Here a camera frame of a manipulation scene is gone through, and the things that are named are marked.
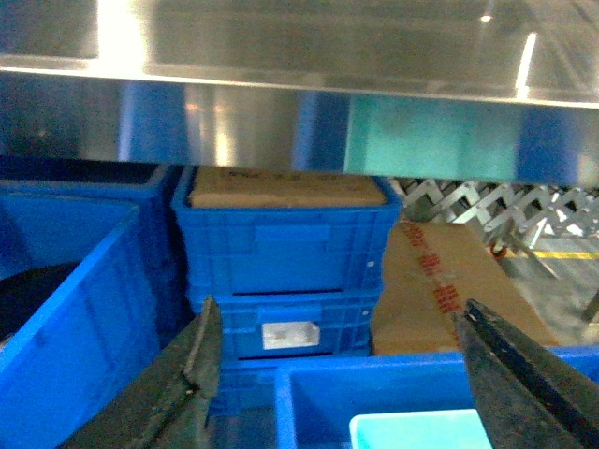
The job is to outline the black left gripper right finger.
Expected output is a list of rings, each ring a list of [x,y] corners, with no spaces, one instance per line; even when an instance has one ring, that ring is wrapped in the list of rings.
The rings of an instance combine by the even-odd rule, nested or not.
[[[597,347],[549,350],[474,299],[453,324],[492,447],[597,447]]]

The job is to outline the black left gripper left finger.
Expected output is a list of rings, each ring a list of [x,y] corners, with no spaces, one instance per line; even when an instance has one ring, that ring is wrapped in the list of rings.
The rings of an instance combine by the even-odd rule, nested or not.
[[[221,311],[211,296],[201,313],[62,448],[209,448],[209,409],[217,396]]]

